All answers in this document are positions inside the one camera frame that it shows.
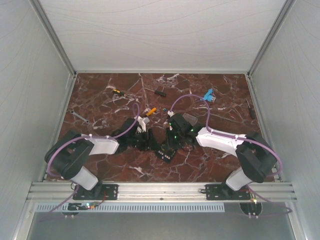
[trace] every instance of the perforated metal strip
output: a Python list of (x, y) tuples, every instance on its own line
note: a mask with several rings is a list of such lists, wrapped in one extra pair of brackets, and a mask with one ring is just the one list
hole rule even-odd
[[(57, 203), (39, 203), (36, 212), (48, 212)], [(76, 212), (68, 211), (68, 203), (57, 212)], [(102, 203), (94, 209), (83, 210), (84, 213), (224, 213), (225, 206), (222, 202), (210, 203)]]

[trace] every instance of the black mounting plate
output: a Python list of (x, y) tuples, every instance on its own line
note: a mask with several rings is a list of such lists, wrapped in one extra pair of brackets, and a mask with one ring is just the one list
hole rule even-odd
[(119, 186), (117, 184), (102, 184), (101, 191), (98, 196), (93, 197), (93, 195), (88, 190), (80, 187), (78, 192), (73, 195), (73, 200), (103, 200), (105, 196), (104, 192), (106, 193), (105, 201), (117, 200), (118, 189)]
[(205, 185), (205, 196), (207, 200), (221, 201), (221, 200), (250, 200), (251, 196), (249, 192), (245, 192), (245, 187), (241, 188), (239, 191), (234, 191), (231, 196), (226, 196), (223, 194), (222, 185), (217, 184), (207, 184)]

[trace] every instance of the blue object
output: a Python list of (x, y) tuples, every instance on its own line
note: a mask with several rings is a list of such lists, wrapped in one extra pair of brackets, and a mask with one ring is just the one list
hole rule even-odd
[(214, 91), (212, 89), (209, 89), (208, 92), (204, 95), (203, 99), (211, 102), (212, 98), (214, 97), (213, 95), (211, 95)]

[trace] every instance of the orange handle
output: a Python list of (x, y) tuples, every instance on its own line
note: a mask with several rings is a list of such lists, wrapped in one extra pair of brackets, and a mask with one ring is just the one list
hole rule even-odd
[(152, 108), (147, 114), (146, 116), (149, 117), (151, 114), (153, 114), (155, 111), (157, 110), (157, 108)]

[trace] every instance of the black handle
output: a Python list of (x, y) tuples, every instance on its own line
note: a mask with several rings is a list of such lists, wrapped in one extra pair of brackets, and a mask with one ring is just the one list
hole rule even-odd
[(159, 95), (161, 95), (161, 96), (167, 96), (167, 94), (165, 93), (165, 92), (163, 92), (163, 91), (154, 91), (154, 93), (155, 94), (159, 94)]
[(252, 119), (256, 119), (255, 111), (254, 111), (251, 107), (249, 107), (249, 112), (250, 112), (251, 118), (252, 118)]

